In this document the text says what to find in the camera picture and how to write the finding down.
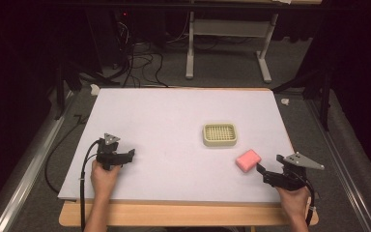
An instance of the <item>human hand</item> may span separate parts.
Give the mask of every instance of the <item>human hand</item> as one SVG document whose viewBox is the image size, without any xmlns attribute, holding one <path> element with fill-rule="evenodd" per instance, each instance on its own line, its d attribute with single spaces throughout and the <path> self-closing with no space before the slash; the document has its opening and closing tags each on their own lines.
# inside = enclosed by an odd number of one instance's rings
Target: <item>human hand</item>
<svg viewBox="0 0 371 232">
<path fill-rule="evenodd" d="M 92 162 L 92 174 L 90 176 L 92 180 L 92 186 L 95 191 L 95 197 L 101 199 L 109 199 L 111 192 L 113 191 L 117 174 L 120 171 L 121 166 L 116 165 L 110 171 L 104 170 L 101 163 L 93 160 Z"/>
<path fill-rule="evenodd" d="M 275 187 L 281 198 L 281 206 L 287 214 L 291 225 L 300 225 L 303 227 L 305 223 L 306 204 L 309 198 L 309 190 L 307 187 L 298 190 L 288 191 L 284 188 Z"/>
</svg>

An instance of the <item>desk leg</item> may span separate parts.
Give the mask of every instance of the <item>desk leg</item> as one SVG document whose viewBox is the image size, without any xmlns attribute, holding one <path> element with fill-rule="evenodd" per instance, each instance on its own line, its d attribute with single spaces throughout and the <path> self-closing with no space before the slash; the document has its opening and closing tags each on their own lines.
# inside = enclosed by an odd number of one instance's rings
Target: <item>desk leg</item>
<svg viewBox="0 0 371 232">
<path fill-rule="evenodd" d="M 185 78 L 194 77 L 194 12 L 189 13 L 188 53 L 186 55 Z"/>
<path fill-rule="evenodd" d="M 268 47 L 270 46 L 271 37 L 273 30 L 275 29 L 276 20 L 278 19 L 278 14 L 273 14 L 270 26 L 265 37 L 264 47 L 261 51 L 257 51 L 258 64 L 260 65 L 261 73 L 264 79 L 264 82 L 271 83 L 270 71 L 268 70 L 267 62 L 265 61 L 265 55 L 267 54 Z"/>
</svg>

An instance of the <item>pink sponge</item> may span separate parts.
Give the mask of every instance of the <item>pink sponge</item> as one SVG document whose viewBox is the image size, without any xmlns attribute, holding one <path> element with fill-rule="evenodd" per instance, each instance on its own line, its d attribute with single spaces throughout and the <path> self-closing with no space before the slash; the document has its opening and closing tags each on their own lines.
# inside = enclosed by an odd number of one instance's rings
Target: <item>pink sponge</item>
<svg viewBox="0 0 371 232">
<path fill-rule="evenodd" d="M 239 156 L 236 160 L 237 166 L 243 171 L 249 171 L 255 164 L 261 161 L 260 156 L 256 154 L 252 149 Z"/>
</svg>

